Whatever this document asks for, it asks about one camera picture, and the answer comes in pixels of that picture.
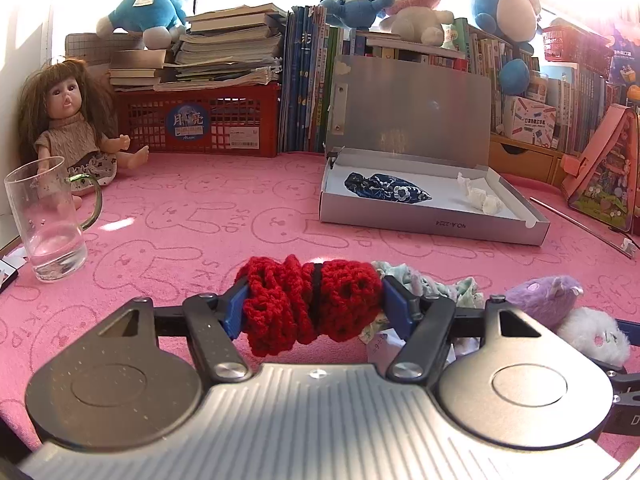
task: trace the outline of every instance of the ribbed metal surface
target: ribbed metal surface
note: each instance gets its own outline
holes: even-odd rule
[[[617,463],[588,441],[522,453],[450,425],[416,386],[371,365],[263,365],[220,385],[168,437],[128,452],[44,445],[22,469],[34,480],[600,480]]]

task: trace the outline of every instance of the gray box lid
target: gray box lid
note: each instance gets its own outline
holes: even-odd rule
[[[326,148],[487,166],[491,100],[484,76],[427,63],[337,56]]]

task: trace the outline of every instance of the green glass handle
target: green glass handle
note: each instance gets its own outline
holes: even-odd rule
[[[79,173],[77,175],[70,176],[68,180],[71,183],[71,182],[75,182],[76,180],[81,180],[82,178],[88,178],[95,189],[94,212],[91,214],[91,216],[89,216],[87,220],[82,222],[82,224],[80,225],[80,227],[82,228],[82,231],[86,231],[89,227],[95,224],[95,221],[98,219],[98,216],[100,216],[100,211],[102,211],[102,190],[100,189],[100,184],[98,184],[98,181],[93,175]]]

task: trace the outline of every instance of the teal plush toy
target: teal plush toy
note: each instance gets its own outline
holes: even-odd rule
[[[96,26],[98,37],[107,39],[117,28],[132,34],[142,34],[149,50],[169,48],[186,32],[186,14],[182,0],[122,0]]]
[[[320,0],[326,8],[326,22],[334,27],[369,30],[376,17],[386,16],[383,9],[395,0]]]
[[[471,13],[482,30],[503,38],[514,47],[533,54],[529,41],[540,31],[539,0],[471,0]],[[505,94],[522,94],[529,85],[529,69],[521,59],[508,62],[500,71]]]

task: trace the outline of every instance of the knitted beige sweater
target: knitted beige sweater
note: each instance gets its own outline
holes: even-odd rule
[[[84,120],[80,112],[67,119],[49,121],[49,129],[35,142],[49,149],[52,156],[65,157],[67,168],[71,168],[89,153],[100,152],[95,143],[94,128]]]

